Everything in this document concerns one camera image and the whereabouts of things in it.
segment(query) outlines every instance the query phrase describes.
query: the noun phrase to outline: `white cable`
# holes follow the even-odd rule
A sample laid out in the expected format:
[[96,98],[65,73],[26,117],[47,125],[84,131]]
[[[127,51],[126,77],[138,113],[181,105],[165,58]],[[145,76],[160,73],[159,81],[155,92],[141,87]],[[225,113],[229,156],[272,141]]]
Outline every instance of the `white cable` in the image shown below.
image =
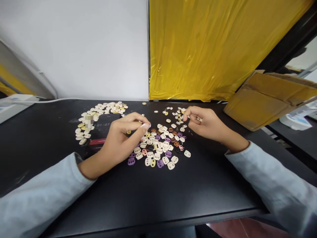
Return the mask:
[[62,101],[62,100],[70,100],[70,99],[75,99],[75,100],[83,100],[83,99],[78,99],[78,98],[64,98],[64,99],[55,99],[55,100],[50,100],[50,101],[12,101],[13,104],[23,104],[23,103],[50,103],[50,102],[56,102],[56,101]]
[[42,98],[42,99],[47,99],[45,97],[41,97],[41,96],[35,96],[36,98]]

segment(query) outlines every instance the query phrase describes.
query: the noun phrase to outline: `person's left hand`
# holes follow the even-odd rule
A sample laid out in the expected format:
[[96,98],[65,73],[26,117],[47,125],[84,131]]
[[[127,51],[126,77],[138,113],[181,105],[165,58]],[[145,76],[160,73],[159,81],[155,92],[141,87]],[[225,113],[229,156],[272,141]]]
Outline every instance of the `person's left hand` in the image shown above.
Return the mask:
[[[101,150],[78,164],[80,172],[86,178],[94,180],[121,163],[138,145],[150,125],[146,117],[136,112],[113,121]],[[128,138],[126,133],[133,130],[136,131]]]

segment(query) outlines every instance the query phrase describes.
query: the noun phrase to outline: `hand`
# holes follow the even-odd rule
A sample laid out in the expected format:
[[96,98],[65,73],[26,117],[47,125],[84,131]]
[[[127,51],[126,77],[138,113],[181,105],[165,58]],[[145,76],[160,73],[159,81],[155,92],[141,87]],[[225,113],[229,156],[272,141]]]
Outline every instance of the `hand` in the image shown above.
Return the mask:
[[249,141],[227,127],[211,109],[190,106],[183,115],[184,122],[188,116],[191,120],[188,123],[190,129],[200,136],[224,144],[232,153],[243,151],[249,146]]
[[[78,165],[80,172],[94,180],[121,163],[138,145],[150,125],[146,117],[136,112],[113,121],[103,147]],[[136,131],[128,138],[126,133],[133,130]]]

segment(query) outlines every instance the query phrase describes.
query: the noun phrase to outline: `white wall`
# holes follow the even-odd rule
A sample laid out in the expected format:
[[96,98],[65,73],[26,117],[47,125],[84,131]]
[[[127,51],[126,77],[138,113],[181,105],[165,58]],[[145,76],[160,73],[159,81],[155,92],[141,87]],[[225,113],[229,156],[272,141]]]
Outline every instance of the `white wall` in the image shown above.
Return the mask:
[[1,0],[0,37],[60,98],[148,100],[146,0]]
[[287,63],[287,65],[297,69],[307,69],[317,61],[317,37],[306,46],[306,52]]
[[313,81],[317,83],[317,69],[312,71],[309,75],[307,75],[304,79],[308,79],[310,81]]

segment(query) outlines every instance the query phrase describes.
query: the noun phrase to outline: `yellow curtain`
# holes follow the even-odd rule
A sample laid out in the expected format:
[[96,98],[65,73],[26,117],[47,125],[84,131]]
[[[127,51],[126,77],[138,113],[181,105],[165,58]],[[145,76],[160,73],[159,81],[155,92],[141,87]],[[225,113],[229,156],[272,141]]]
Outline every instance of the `yellow curtain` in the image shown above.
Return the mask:
[[[22,92],[23,94],[35,95],[31,90],[29,90],[23,83],[21,83],[15,76],[13,76],[4,66],[0,64],[0,77],[7,81],[14,88]],[[0,91],[2,91],[7,96],[16,94],[14,90],[8,88],[3,83],[0,84]]]
[[150,100],[226,100],[313,0],[150,0]]

